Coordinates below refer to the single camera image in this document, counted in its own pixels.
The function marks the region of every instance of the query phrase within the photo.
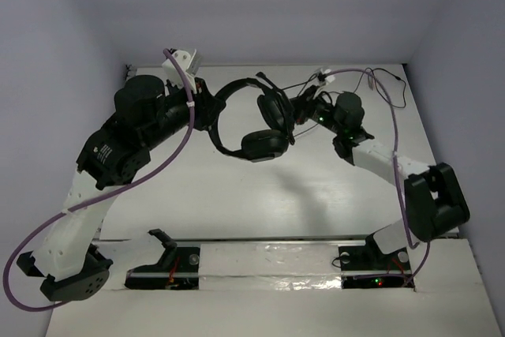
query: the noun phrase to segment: headphones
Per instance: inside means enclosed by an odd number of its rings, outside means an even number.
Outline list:
[[[251,162],[267,161],[280,157],[286,152],[289,144],[294,144],[294,109],[289,98],[283,90],[273,84],[263,73],[258,73],[256,76],[267,82],[271,88],[255,78],[238,79],[221,88],[215,94],[215,98],[226,103],[230,96],[243,88],[248,86],[259,88],[263,95],[258,96],[256,102],[263,119],[270,129],[260,130],[244,136],[241,141],[241,149],[236,151],[228,150],[221,142],[218,128],[219,116],[208,130],[208,135],[219,152]]]

